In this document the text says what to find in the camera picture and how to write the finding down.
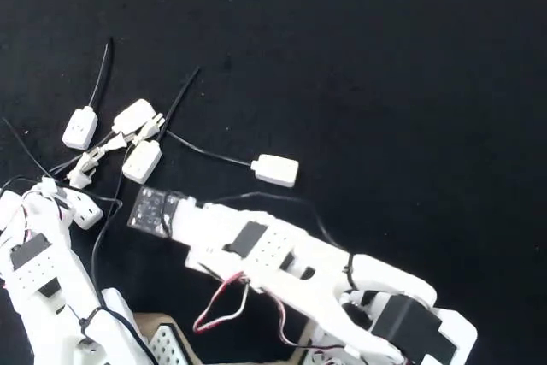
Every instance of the black tabletop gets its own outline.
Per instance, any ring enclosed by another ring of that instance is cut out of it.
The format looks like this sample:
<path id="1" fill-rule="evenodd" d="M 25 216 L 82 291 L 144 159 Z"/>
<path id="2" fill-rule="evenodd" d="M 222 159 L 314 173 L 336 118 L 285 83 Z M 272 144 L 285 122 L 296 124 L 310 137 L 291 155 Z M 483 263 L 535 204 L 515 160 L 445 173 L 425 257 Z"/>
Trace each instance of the black tabletop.
<path id="1" fill-rule="evenodd" d="M 139 97 L 165 112 L 201 64 L 171 129 L 228 155 L 294 158 L 297 184 L 262 183 L 166 137 L 149 185 L 200 199 L 305 197 L 343 246 L 428 281 L 439 306 L 477 327 L 469 365 L 540 363 L 545 0 L 0 0 L 0 10 L 0 106 L 46 165 L 73 154 L 62 131 L 87 103 L 108 36 L 115 67 L 98 137 Z M 1 180 L 37 176 L 6 128 L 0 136 Z M 113 194 L 121 157 L 104 159 L 92 190 Z M 101 252 L 101 286 L 118 288 L 133 311 L 171 315 L 205 362 L 287 357 L 275 307 L 256 295 L 240 319 L 191 334 L 217 284 L 184 267 L 184 246 L 126 227 L 137 190 L 125 185 Z M 243 205 L 319 235 L 305 209 Z M 72 231 L 85 264 L 97 229 Z M 228 292 L 220 309 L 239 296 Z M 2 363 L 31 363 L 5 291 L 0 309 Z M 303 318 L 290 317 L 295 338 Z"/>

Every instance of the black band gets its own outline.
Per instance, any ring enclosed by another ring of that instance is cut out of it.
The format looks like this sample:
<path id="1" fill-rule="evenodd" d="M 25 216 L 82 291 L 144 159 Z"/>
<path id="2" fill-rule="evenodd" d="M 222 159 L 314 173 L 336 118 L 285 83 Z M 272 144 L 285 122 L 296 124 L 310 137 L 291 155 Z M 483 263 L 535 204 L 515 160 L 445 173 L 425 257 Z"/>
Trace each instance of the black band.
<path id="1" fill-rule="evenodd" d="M 348 278 L 348 284 L 350 284 L 351 289 L 357 291 L 356 283 L 353 281 L 353 277 L 351 276 L 353 274 L 353 257 L 354 254 L 350 253 L 350 257 L 348 258 L 348 264 L 344 267 L 344 273 Z"/>

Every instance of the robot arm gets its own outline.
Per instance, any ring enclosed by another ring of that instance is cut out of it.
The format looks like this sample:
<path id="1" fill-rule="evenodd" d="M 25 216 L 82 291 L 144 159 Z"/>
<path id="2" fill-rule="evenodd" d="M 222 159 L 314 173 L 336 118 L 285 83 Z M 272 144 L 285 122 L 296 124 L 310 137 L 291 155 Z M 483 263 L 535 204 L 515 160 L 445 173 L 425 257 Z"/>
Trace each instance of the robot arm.
<path id="1" fill-rule="evenodd" d="M 473 325 L 435 308 L 437 294 L 424 280 L 350 256 L 268 213 L 198 206 L 144 187 L 129 225 L 190 246 L 189 268 L 223 280 L 244 273 L 255 291 L 317 324 L 314 345 L 342 345 L 329 355 L 343 363 L 463 365 L 473 348 Z"/>
<path id="2" fill-rule="evenodd" d="M 98 311 L 82 333 L 79 320 L 100 304 L 70 248 L 68 226 L 74 210 L 69 201 L 62 201 L 61 191 L 56 194 L 58 202 L 47 191 L 33 191 L 23 197 L 8 191 L 0 198 L 0 210 L 13 216 L 0 237 L 0 271 L 25 326 L 34 363 L 150 364 L 131 334 L 105 311 Z M 103 295 L 109 308 L 132 320 L 117 290 L 105 290 Z"/>

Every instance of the black wire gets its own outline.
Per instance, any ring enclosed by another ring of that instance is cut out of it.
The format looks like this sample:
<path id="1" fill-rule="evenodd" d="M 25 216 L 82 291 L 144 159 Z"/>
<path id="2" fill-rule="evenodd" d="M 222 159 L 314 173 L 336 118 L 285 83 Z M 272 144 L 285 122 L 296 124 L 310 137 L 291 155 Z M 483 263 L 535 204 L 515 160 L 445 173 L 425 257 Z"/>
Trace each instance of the black wire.
<path id="1" fill-rule="evenodd" d="M 15 177 L 12 177 L 5 183 L 3 183 L 2 188 L 0 188 L 0 198 L 2 198 L 3 194 L 8 190 L 9 186 L 14 184 L 16 181 L 19 180 L 26 180 L 26 177 L 24 175 L 16 175 Z"/>
<path id="2" fill-rule="evenodd" d="M 87 152 L 90 152 L 90 151 L 93 151 L 95 150 L 99 145 L 102 145 L 104 144 L 109 138 L 111 138 L 115 133 L 110 130 L 110 132 L 104 136 L 103 138 L 101 138 L 101 140 L 95 144 L 91 149 L 89 149 Z M 68 166 L 70 166 L 71 164 L 74 164 L 75 162 L 77 162 L 81 157 L 82 157 L 82 154 L 78 154 L 77 156 L 74 156 L 73 158 L 71 158 L 70 160 L 68 160 L 67 162 L 62 162 L 61 164 L 57 164 L 56 166 L 54 166 L 53 168 L 50 168 L 50 173 L 53 173 L 54 175 L 58 175 L 62 170 L 66 169 Z"/>
<path id="3" fill-rule="evenodd" d="M 15 128 L 11 125 L 11 123 L 6 119 L 5 117 L 2 118 L 3 122 L 6 123 L 6 126 L 8 126 L 8 129 L 11 131 L 11 133 L 14 135 L 15 139 L 19 143 L 19 145 L 22 147 L 22 149 L 26 152 L 26 154 L 34 161 L 34 164 L 37 165 L 37 167 L 42 170 L 42 172 L 47 175 L 48 177 L 51 177 L 53 180 L 55 180 L 55 177 L 50 174 L 48 170 L 45 169 L 45 167 L 42 165 L 41 162 L 38 161 L 38 159 L 32 155 L 31 151 L 26 147 L 25 142 L 19 135 L 19 133 L 15 130 Z"/>
<path id="4" fill-rule="evenodd" d="M 150 348 L 148 346 L 146 346 L 146 344 L 144 343 L 144 341 L 140 338 L 140 336 L 138 335 L 137 331 L 135 330 L 135 327 L 132 325 L 132 323 L 125 317 L 123 316 L 122 314 L 116 312 L 116 311 L 113 311 L 112 309 L 110 309 L 109 307 L 106 307 L 106 306 L 100 306 L 100 307 L 96 307 L 90 314 L 87 318 L 79 318 L 78 315 L 76 314 L 76 312 L 73 310 L 73 308 L 68 305 L 68 307 L 70 308 L 70 310 L 73 312 L 74 316 L 78 319 L 78 323 L 80 325 L 80 331 L 82 332 L 82 334 L 89 338 L 86 334 L 85 334 L 85 330 L 87 329 L 88 326 L 90 326 L 91 324 L 91 321 L 93 320 L 93 318 L 95 317 L 95 315 L 97 315 L 100 311 L 105 311 L 107 313 L 109 313 L 114 319 L 116 319 L 121 325 L 123 325 L 125 327 L 125 329 L 127 331 L 129 331 L 129 333 L 131 334 L 131 336 L 133 337 L 133 339 L 135 339 L 135 342 L 138 344 L 138 346 L 144 351 L 144 353 L 146 354 L 146 356 L 151 360 L 152 364 L 153 365 L 159 365 L 158 364 L 158 361 L 156 360 L 156 358 L 154 357 L 154 354 L 152 354 L 152 352 L 150 351 Z"/>
<path id="5" fill-rule="evenodd" d="M 348 284 L 350 284 L 351 289 L 353 289 L 354 291 L 359 291 L 359 289 L 357 288 L 356 282 L 353 280 L 353 257 L 355 255 L 351 254 L 350 252 L 348 254 L 349 254 L 348 263 L 344 267 L 343 272 L 346 275 L 346 278 L 348 280 Z"/>
<path id="6" fill-rule="evenodd" d="M 135 342 L 137 342 L 138 346 L 141 347 L 141 349 L 144 351 L 146 356 L 151 360 L 151 362 L 154 365 L 158 365 L 158 361 L 154 357 L 154 354 L 152 354 L 152 352 L 150 351 L 150 348 L 146 346 L 144 341 L 140 338 L 140 336 L 138 335 L 137 331 L 135 330 L 131 322 L 129 322 L 125 316 L 117 313 L 116 311 L 113 311 L 110 308 L 103 307 L 103 310 L 105 310 L 106 312 L 111 314 L 116 320 L 118 320 L 121 323 L 121 325 L 123 325 L 127 329 L 127 331 L 129 331 L 131 336 L 135 339 Z"/>
<path id="7" fill-rule="evenodd" d="M 104 45 L 103 60 L 101 61 L 101 67 L 99 68 L 99 74 L 97 75 L 97 82 L 95 83 L 93 93 L 91 94 L 91 98 L 89 99 L 89 103 L 87 104 L 93 109 L 97 108 L 99 101 L 101 100 L 101 96 L 104 94 L 104 91 L 106 90 L 106 86 L 108 84 L 109 75 L 112 70 L 113 48 L 114 40 L 112 38 L 109 38 L 109 40 L 106 42 L 106 45 Z"/>
<path id="8" fill-rule="evenodd" d="M 129 156 L 129 153 L 131 151 L 132 151 L 132 146 L 127 147 L 126 154 L 123 157 L 122 164 L 124 162 L 126 162 L 126 159 Z M 116 186 L 116 191 L 115 191 L 115 194 L 114 194 L 114 197 L 113 197 L 117 201 L 120 201 L 118 196 L 120 195 L 122 181 L 123 181 L 123 173 L 120 170 L 120 175 L 118 177 L 118 184 Z M 103 307 L 106 306 L 106 303 L 104 302 L 104 297 L 103 297 L 103 294 L 101 293 L 101 288 L 100 288 L 99 283 L 98 283 L 98 277 L 97 277 L 98 262 L 97 262 L 97 258 L 98 258 L 98 254 L 99 254 L 99 250 L 101 248 L 101 245 L 103 244 L 103 241 L 104 241 L 104 236 L 106 235 L 106 232 L 108 231 L 111 222 L 114 220 L 114 218 L 118 214 L 118 211 L 120 211 L 120 208 L 121 208 L 121 206 L 117 207 L 116 210 L 114 211 L 114 206 L 115 206 L 114 203 L 112 203 L 110 205 L 109 212 L 107 213 L 107 219 L 104 222 L 104 225 L 101 228 L 101 231 L 97 235 L 97 238 L 95 239 L 95 244 L 93 245 L 93 251 L 91 252 L 91 283 L 93 284 L 93 287 L 95 288 L 95 292 L 97 293 L 97 298 L 99 299 L 99 303 Z"/>
<path id="9" fill-rule="evenodd" d="M 235 196 L 220 197 L 214 200 L 206 201 L 205 203 L 224 203 L 226 201 L 243 200 L 243 199 L 252 198 L 252 197 L 264 197 L 264 198 L 270 198 L 272 200 L 288 201 L 291 203 L 300 203 L 302 205 L 306 205 L 307 207 L 309 207 L 312 214 L 314 215 L 315 221 L 317 223 L 317 227 L 320 229 L 326 241 L 330 243 L 331 245 L 334 245 L 335 247 L 339 248 L 340 250 L 345 250 L 344 247 L 338 244 L 334 240 L 332 235 L 327 231 L 327 229 L 325 228 L 325 224 L 323 224 L 323 220 L 319 216 L 319 213 L 317 212 L 317 209 L 315 208 L 314 204 L 304 198 L 281 196 L 278 194 L 270 194 L 269 192 L 262 192 L 262 191 L 253 191 L 253 192 L 246 192 L 245 194 L 238 194 Z"/>
<path id="10" fill-rule="evenodd" d="M 170 137 L 174 138 L 175 140 L 177 140 L 182 145 L 185 145 L 186 147 L 188 147 L 190 150 L 194 150 L 199 154 L 203 154 L 204 156 L 215 158 L 217 160 L 222 160 L 222 161 L 225 161 L 225 162 L 230 162 L 232 164 L 238 164 L 239 166 L 250 167 L 250 162 L 245 162 L 243 160 L 238 160 L 237 158 L 223 156 L 222 154 L 216 154 L 216 153 L 213 153 L 212 151 L 201 149 L 201 148 L 197 147 L 196 145 L 190 143 L 189 141 L 184 140 L 182 137 L 178 136 L 177 134 L 175 134 L 171 130 L 167 130 L 167 134 L 168 134 L 168 136 L 170 136 Z"/>
<path id="11" fill-rule="evenodd" d="M 182 100 L 182 97 L 186 94 L 186 92 L 188 91 L 188 89 L 190 88 L 190 86 L 192 85 L 192 83 L 194 82 L 194 80 L 196 79 L 197 75 L 199 74 L 199 71 L 201 70 L 202 68 L 200 68 L 199 66 L 197 66 L 195 69 L 194 69 L 194 73 L 191 74 L 190 78 L 182 85 L 182 87 L 180 88 L 180 91 L 179 91 L 179 94 L 177 95 L 177 97 L 174 99 L 173 101 L 173 104 L 171 104 L 171 107 L 169 108 L 169 111 L 168 113 L 166 114 L 165 116 L 165 122 L 163 123 L 163 127 L 162 129 L 160 130 L 160 132 L 157 134 L 157 137 L 156 137 L 156 141 L 161 141 L 163 136 L 165 135 L 165 132 L 167 131 L 168 127 L 169 127 L 169 122 L 171 121 L 171 118 L 173 117 L 173 114 L 174 114 L 174 111 L 177 109 L 177 107 L 179 106 L 179 103 L 180 103 L 180 100 Z"/>

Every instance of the cable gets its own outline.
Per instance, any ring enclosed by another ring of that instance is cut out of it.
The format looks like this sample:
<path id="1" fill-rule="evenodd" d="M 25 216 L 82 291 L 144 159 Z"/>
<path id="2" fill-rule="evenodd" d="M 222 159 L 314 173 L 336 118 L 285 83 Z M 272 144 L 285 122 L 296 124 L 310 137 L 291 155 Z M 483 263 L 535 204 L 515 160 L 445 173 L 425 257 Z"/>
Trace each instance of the cable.
<path id="1" fill-rule="evenodd" d="M 93 148 L 89 149 L 87 152 L 90 152 L 90 151 L 93 151 L 95 150 L 98 146 L 100 145 L 103 145 L 109 138 L 111 138 L 115 133 L 110 130 L 110 132 L 104 136 L 103 138 L 101 138 L 101 141 L 99 141 L 97 144 L 95 144 L 93 146 Z M 80 158 L 82 157 L 81 154 L 78 154 L 77 156 L 74 156 L 73 158 L 71 158 L 70 160 L 68 160 L 67 162 L 62 162 L 61 164 L 58 164 L 56 166 L 54 166 L 53 168 L 50 168 L 50 173 L 54 174 L 54 175 L 58 175 L 60 172 L 62 172 L 62 170 L 66 169 L 68 166 L 70 166 L 71 164 L 77 162 Z"/>
<path id="2" fill-rule="evenodd" d="M 104 91 L 106 90 L 106 85 L 108 83 L 109 75 L 112 70 L 112 55 L 114 48 L 114 40 L 112 38 L 109 38 L 109 40 L 106 42 L 106 45 L 104 45 L 104 54 L 103 54 L 103 60 L 101 61 L 101 67 L 99 68 L 99 74 L 97 75 L 97 82 L 95 83 L 95 87 L 93 88 L 93 93 L 91 94 L 91 98 L 89 100 L 89 103 L 87 104 L 92 109 L 96 110 L 99 101 L 101 100 L 101 96 L 104 94 Z"/>
<path id="3" fill-rule="evenodd" d="M 179 106 L 180 100 L 182 100 L 182 97 L 186 94 L 194 80 L 196 79 L 197 75 L 199 74 L 199 71 L 202 68 L 197 66 L 194 69 L 194 73 L 191 74 L 190 78 L 183 84 L 183 86 L 180 88 L 179 94 L 174 99 L 173 104 L 171 104 L 171 107 L 169 108 L 168 113 L 165 116 L 165 122 L 163 123 L 163 127 L 160 130 L 160 132 L 157 134 L 156 141 L 161 141 L 163 136 L 165 135 L 165 132 L 167 131 L 169 127 L 169 122 L 171 121 L 171 118 L 173 117 L 174 111 Z"/>
<path id="4" fill-rule="evenodd" d="M 34 164 L 36 164 L 36 166 L 42 170 L 42 172 L 47 175 L 48 177 L 51 177 L 53 180 L 55 179 L 55 177 L 53 177 L 53 175 L 50 174 L 50 172 L 48 170 L 45 169 L 45 167 L 42 165 L 41 162 L 38 161 L 38 159 L 32 155 L 31 151 L 28 149 L 28 147 L 26 147 L 26 144 L 25 142 L 23 141 L 23 139 L 21 138 L 21 136 L 19 135 L 19 133 L 15 130 L 15 128 L 11 125 L 11 123 L 8 121 L 8 119 L 6 119 L 5 117 L 2 118 L 3 122 L 6 123 L 6 126 L 8 126 L 8 129 L 11 131 L 11 133 L 14 135 L 15 139 L 17 140 L 17 142 L 19 143 L 19 145 L 23 148 L 23 150 L 26 152 L 26 154 L 34 161 Z"/>
<path id="5" fill-rule="evenodd" d="M 108 312 L 116 320 L 118 320 L 121 323 L 121 325 L 123 325 L 126 328 L 126 330 L 129 331 L 129 333 L 131 334 L 133 339 L 135 339 L 135 342 L 137 342 L 138 346 L 140 346 L 140 348 L 144 351 L 146 356 L 151 360 L 152 364 L 158 365 L 158 361 L 154 357 L 154 354 L 152 354 L 152 352 L 150 351 L 150 348 L 148 346 L 146 346 L 146 344 L 140 338 L 140 336 L 138 335 L 137 331 L 135 330 L 135 328 L 133 327 L 131 322 L 129 322 L 125 316 L 123 316 L 123 315 L 117 313 L 116 311 L 113 311 L 112 309 L 107 308 L 107 307 L 102 307 L 102 310 Z"/>
<path id="6" fill-rule="evenodd" d="M 167 134 L 168 134 L 168 136 L 170 136 L 170 137 L 174 138 L 175 140 L 177 140 L 182 145 L 188 147 L 190 150 L 194 150 L 197 153 L 202 154 L 204 156 L 215 158 L 217 160 L 222 160 L 224 162 L 230 162 L 232 164 L 238 164 L 239 166 L 250 167 L 250 162 L 245 162 L 243 160 L 238 160 L 237 158 L 232 158 L 232 157 L 229 157 L 229 156 L 223 156 L 221 154 L 213 153 L 212 151 L 201 149 L 201 148 L 197 147 L 196 145 L 190 143 L 189 141 L 184 140 L 183 138 L 181 138 L 180 136 L 178 136 L 177 134 L 175 134 L 171 130 L 167 130 Z"/>
<path id="7" fill-rule="evenodd" d="M 85 330 L 87 329 L 87 327 L 91 324 L 91 321 L 93 320 L 93 318 L 95 317 L 95 315 L 97 315 L 100 311 L 105 311 L 107 313 L 109 313 L 113 318 L 115 318 L 121 325 L 124 326 L 124 328 L 129 331 L 129 333 L 131 334 L 132 338 L 135 340 L 135 342 L 138 344 L 138 346 L 144 351 L 144 353 L 146 354 L 146 356 L 150 359 L 150 361 L 152 362 L 153 365 L 159 365 L 158 361 L 156 360 L 156 358 L 154 357 L 154 354 L 152 354 L 152 352 L 150 351 L 150 348 L 148 346 L 146 346 L 146 344 L 144 343 L 144 341 L 142 340 L 142 338 L 140 338 L 140 335 L 138 335 L 137 331 L 135 330 L 135 328 L 133 327 L 132 323 L 125 317 L 123 316 L 122 314 L 116 312 L 116 311 L 113 311 L 112 309 L 110 309 L 109 307 L 107 306 L 100 306 L 100 307 L 96 307 L 91 313 L 90 315 L 87 317 L 87 318 L 79 318 L 78 315 L 76 314 L 76 312 L 73 310 L 73 308 L 68 305 L 68 307 L 70 308 L 70 310 L 73 312 L 74 316 L 76 318 L 78 318 L 78 323 L 80 325 L 80 330 L 82 332 L 83 335 L 85 335 L 87 337 L 87 335 L 85 334 Z"/>
<path id="8" fill-rule="evenodd" d="M 238 316 L 241 315 L 241 313 L 243 312 L 245 308 L 245 304 L 247 303 L 247 295 L 249 293 L 248 283 L 245 284 L 245 289 L 244 289 L 243 298 L 241 300 L 241 305 L 239 306 L 239 309 L 236 312 L 234 312 L 231 315 L 222 316 L 220 318 L 217 318 L 215 320 L 207 322 L 206 324 L 201 325 L 201 322 L 205 319 L 205 316 L 207 315 L 207 313 L 213 306 L 213 303 L 222 294 L 222 292 L 224 292 L 226 287 L 229 286 L 232 282 L 235 282 L 237 280 L 242 280 L 243 278 L 244 278 L 244 273 L 239 272 L 232 275 L 230 278 L 228 278 L 224 282 L 222 282 L 222 284 L 216 290 L 215 294 L 213 294 L 213 297 L 210 299 L 209 304 L 207 305 L 205 310 L 194 321 L 194 325 L 192 326 L 192 330 L 194 331 L 194 333 L 204 333 L 205 331 L 208 331 L 209 329 L 216 327 L 222 322 L 233 320 L 234 318 L 237 318 Z"/>
<path id="9" fill-rule="evenodd" d="M 345 250 L 344 247 L 338 244 L 334 240 L 332 235 L 327 231 L 327 229 L 325 228 L 325 224 L 323 224 L 323 220 L 319 216 L 319 213 L 317 212 L 317 209 L 315 208 L 314 204 L 304 198 L 281 196 L 278 194 L 270 194 L 269 192 L 262 192 L 262 191 L 253 191 L 253 192 L 246 192 L 245 194 L 238 194 L 235 196 L 220 197 L 214 200 L 205 201 L 204 203 L 224 203 L 226 201 L 243 200 L 243 199 L 252 198 L 252 197 L 264 197 L 264 198 L 270 198 L 272 200 L 288 201 L 291 203 L 300 203 L 302 205 L 306 205 L 307 207 L 309 207 L 312 214 L 314 215 L 315 221 L 317 223 L 317 227 L 320 229 L 326 241 L 330 243 L 331 245 L 338 247 L 340 250 Z"/>
<path id="10" fill-rule="evenodd" d="M 325 346 L 321 346 L 321 345 L 299 345 L 299 344 L 296 344 L 296 343 L 290 341 L 285 336 L 285 322 L 286 322 L 286 319 L 287 319 L 287 313 L 286 313 L 286 310 L 285 310 L 285 305 L 281 302 L 281 300 L 279 298 L 277 298 L 271 292 L 268 292 L 268 291 L 265 291 L 265 292 L 275 301 L 275 303 L 277 305 L 277 309 L 279 311 L 278 335 L 279 335 L 279 338 L 281 339 L 281 342 L 283 342 L 283 344 L 292 346 L 294 348 L 302 348 L 304 350 L 334 350 L 336 348 L 340 348 L 340 349 L 344 348 L 344 346 L 341 345 L 341 344 L 333 344 L 333 345 L 325 345 Z"/>
<path id="11" fill-rule="evenodd" d="M 127 147 L 127 150 L 126 150 L 126 154 L 124 155 L 123 157 L 123 162 L 126 162 L 126 159 L 127 157 L 129 156 L 129 154 L 131 153 L 132 151 L 132 147 Z M 118 196 L 120 195 L 120 191 L 121 191 L 121 183 L 123 181 L 123 173 L 121 172 L 120 170 L 120 175 L 118 177 L 118 184 L 116 186 L 116 191 L 115 191 L 115 194 L 114 194 L 114 197 L 117 201 L 120 201 L 118 199 Z M 106 221 L 104 222 L 104 225 L 103 227 L 101 228 L 101 231 L 99 231 L 99 234 L 97 235 L 97 238 L 95 239 L 95 244 L 93 245 L 93 251 L 91 252 L 91 283 L 93 284 L 94 288 L 95 288 L 95 292 L 97 293 L 97 298 L 99 300 L 99 303 L 102 305 L 102 306 L 105 306 L 105 302 L 104 302 L 104 297 L 103 297 L 103 294 L 101 293 L 101 288 L 99 287 L 99 283 L 98 283 L 98 277 L 97 277 L 97 257 L 98 257 L 98 254 L 99 254 L 99 250 L 101 248 L 101 245 L 103 244 L 103 241 L 104 241 L 104 236 L 106 235 L 106 232 L 108 231 L 109 229 L 109 226 L 110 226 L 110 223 L 114 220 L 114 218 L 116 217 L 116 215 L 118 214 L 118 211 L 120 210 L 121 206 L 117 207 L 116 210 L 114 211 L 114 206 L 115 204 L 112 203 L 110 205 L 110 209 L 109 209 L 109 212 L 107 213 L 107 219 Z"/>
<path id="12" fill-rule="evenodd" d="M 0 198 L 3 196 L 3 194 L 8 190 L 9 186 L 14 184 L 16 181 L 19 180 L 27 180 L 27 178 L 24 175 L 16 175 L 3 183 L 2 188 L 0 188 Z"/>

